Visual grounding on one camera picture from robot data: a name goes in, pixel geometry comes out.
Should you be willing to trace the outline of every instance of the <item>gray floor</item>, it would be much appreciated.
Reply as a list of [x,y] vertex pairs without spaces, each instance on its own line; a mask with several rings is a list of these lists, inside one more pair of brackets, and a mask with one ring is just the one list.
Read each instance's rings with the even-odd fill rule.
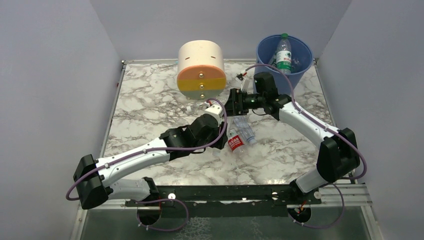
[[[311,225],[325,225],[340,214],[339,207],[312,209]],[[174,228],[183,219],[160,219],[155,227]],[[191,218],[177,232],[146,231],[138,227],[135,210],[89,210],[82,240],[368,240],[367,226],[360,207],[347,207],[341,222],[329,229],[298,226],[288,217]]]

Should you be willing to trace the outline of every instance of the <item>marble table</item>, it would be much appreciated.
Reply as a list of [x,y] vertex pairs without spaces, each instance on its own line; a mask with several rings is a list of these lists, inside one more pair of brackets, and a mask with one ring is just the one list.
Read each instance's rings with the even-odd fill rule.
[[[225,63],[227,85],[239,88],[237,73],[250,62]],[[253,77],[253,70],[247,74]],[[169,128],[191,124],[198,114],[187,113],[193,103],[177,88],[176,64],[128,64],[121,84],[116,109],[107,138],[105,157],[136,148]],[[297,102],[307,111],[331,124],[330,114],[315,68],[312,66],[294,90]],[[236,158],[226,146],[220,157],[208,148],[203,154],[192,154],[165,164],[154,165],[128,179],[151,177],[157,185],[261,185],[288,184],[313,168],[318,149],[291,126],[271,116],[247,116],[257,144],[248,146],[248,156]]]

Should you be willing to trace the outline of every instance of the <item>red label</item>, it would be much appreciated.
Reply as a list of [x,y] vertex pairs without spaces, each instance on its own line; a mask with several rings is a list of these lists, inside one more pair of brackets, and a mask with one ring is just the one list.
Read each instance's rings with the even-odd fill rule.
[[234,151],[234,149],[243,145],[243,141],[240,139],[239,135],[236,135],[235,137],[230,138],[228,140],[228,145],[229,145],[229,148],[231,148],[231,151]]

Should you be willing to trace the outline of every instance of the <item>cable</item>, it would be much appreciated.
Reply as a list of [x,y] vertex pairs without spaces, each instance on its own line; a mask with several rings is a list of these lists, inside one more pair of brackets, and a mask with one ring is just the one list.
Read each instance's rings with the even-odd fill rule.
[[[117,163],[119,163],[119,162],[121,162],[121,161],[124,161],[124,160],[126,160],[126,159],[129,159],[129,158],[132,158],[132,157],[135,157],[135,156],[141,155],[141,154],[145,154],[145,153],[148,153],[148,152],[152,152],[152,151],[196,151],[196,150],[204,149],[204,148],[207,148],[207,147],[209,147],[209,146],[214,145],[216,142],[218,142],[218,141],[220,140],[220,138],[222,138],[222,136],[224,135],[225,130],[227,129],[227,112],[226,112],[226,110],[225,110],[225,106],[224,106],[224,104],[223,104],[222,102],[220,102],[218,99],[216,99],[216,98],[213,98],[213,97],[212,97],[212,98],[209,98],[207,101],[209,101],[209,100],[213,100],[213,101],[217,102],[217,103],[221,106],[222,111],[223,111],[223,115],[224,115],[224,125],[222,126],[222,129],[221,129],[221,131],[219,132],[218,137],[217,137],[217,138],[215,138],[215,140],[211,141],[210,143],[208,143],[208,144],[206,144],[206,145],[203,145],[203,146],[196,146],[196,147],[152,147],[152,148],[149,148],[149,149],[136,151],[136,152],[133,152],[133,153],[128,154],[128,155],[126,155],[126,156],[123,156],[123,157],[121,157],[121,158],[118,158],[118,159],[116,159],[116,160],[113,160],[113,161],[109,162],[109,163],[108,163],[108,165],[109,165],[109,166],[112,166],[112,165],[117,164]],[[91,171],[87,172],[86,174],[84,174],[84,175],[83,175],[83,176],[81,176],[80,178],[78,178],[78,179],[77,179],[77,180],[76,180],[76,181],[72,184],[72,186],[70,186],[70,188],[69,188],[69,189],[68,189],[68,191],[66,192],[66,199],[67,199],[68,201],[76,201],[76,200],[79,200],[79,199],[80,199],[79,197],[70,197],[70,194],[71,194],[72,190],[74,190],[74,188],[75,188],[78,184],[80,184],[80,183],[81,183],[84,179],[86,179],[88,176],[90,176],[91,174],[93,174],[93,173],[95,173],[95,172],[97,172],[97,171],[99,171],[99,170],[104,169],[105,167],[106,167],[105,165],[98,166],[98,167],[94,168],[93,170],[91,170]]]
[[354,177],[342,177],[341,179],[347,179],[347,180],[356,180],[356,179],[360,179],[363,176],[365,176],[365,174],[367,173],[368,167],[367,167],[367,162],[365,161],[365,157],[362,155],[362,153],[358,150],[357,147],[355,147],[350,141],[348,141],[346,138],[344,138],[342,135],[340,135],[338,132],[327,128],[325,125],[321,124],[319,121],[315,120],[311,115],[307,114],[305,111],[303,111],[297,104],[295,101],[295,91],[293,89],[293,85],[290,82],[289,78],[278,68],[276,68],[275,66],[269,65],[269,64],[262,64],[262,63],[258,63],[255,65],[252,65],[248,68],[246,68],[246,72],[250,69],[256,68],[256,67],[268,67],[271,68],[277,72],[279,72],[281,75],[284,76],[285,80],[288,83],[288,86],[290,87],[290,93],[291,93],[291,101],[293,102],[294,107],[302,114],[304,115],[307,119],[311,120],[313,123],[315,123],[316,125],[318,125],[320,128],[324,129],[325,131],[328,131],[330,133],[332,133],[333,135],[337,136],[339,139],[341,139],[343,142],[345,142],[349,147],[351,147],[359,156],[359,158],[362,161],[363,164],[363,170],[362,173],[358,176],[354,176]]
[[175,201],[179,204],[181,204],[184,209],[185,209],[185,221],[178,227],[176,228],[171,228],[171,229],[163,229],[163,228],[157,228],[157,227],[153,227],[153,226],[149,226],[149,225],[144,225],[141,221],[140,221],[140,216],[139,213],[137,212],[137,221],[138,221],[138,226],[143,226],[146,228],[146,231],[149,229],[153,229],[156,231],[161,231],[161,232],[174,232],[174,231],[178,231],[180,229],[182,229],[188,222],[189,222],[189,209],[187,208],[187,206],[184,204],[184,202],[178,200],[178,199],[170,199],[170,198],[165,198],[165,199],[158,199],[158,200],[153,200],[153,201],[135,201],[136,203],[139,204],[153,204],[153,203],[159,203],[159,202],[163,202],[163,201]]
[[288,215],[294,223],[302,226],[302,227],[306,227],[309,229],[329,229],[331,227],[333,227],[334,225],[338,224],[340,222],[340,220],[342,219],[343,215],[345,214],[345,199],[343,198],[343,194],[342,191],[340,190],[339,187],[337,187],[335,184],[332,184],[335,189],[337,189],[338,193],[340,194],[340,198],[341,198],[341,213],[338,216],[338,218],[333,221],[332,223],[328,224],[328,225],[324,225],[324,226],[314,226],[314,225],[309,225],[309,224],[304,224],[303,222],[298,222],[296,221],[290,214]]
[[256,115],[258,115],[258,116],[265,116],[265,115],[267,115],[266,113],[264,113],[264,114],[257,114],[253,109],[252,109],[252,112],[254,113],[254,114],[256,114]]

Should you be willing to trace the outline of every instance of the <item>trash bin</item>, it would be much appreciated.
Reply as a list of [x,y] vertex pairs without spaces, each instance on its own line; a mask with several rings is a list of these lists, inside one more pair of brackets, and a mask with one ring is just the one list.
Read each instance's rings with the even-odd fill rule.
[[[256,48],[256,63],[268,64],[277,50],[277,45],[280,40],[281,34],[278,34],[268,36],[260,41]],[[292,69],[292,73],[287,74],[287,77],[290,80],[291,85],[293,85],[293,88],[295,88],[304,73],[311,67],[313,55],[309,46],[299,38],[288,36],[288,41],[291,45],[291,65],[294,69]],[[279,94],[290,95],[289,84],[283,75],[267,66],[258,66],[254,68],[255,74],[262,72],[270,72],[272,74]],[[253,90],[256,93],[255,84],[253,84]]]

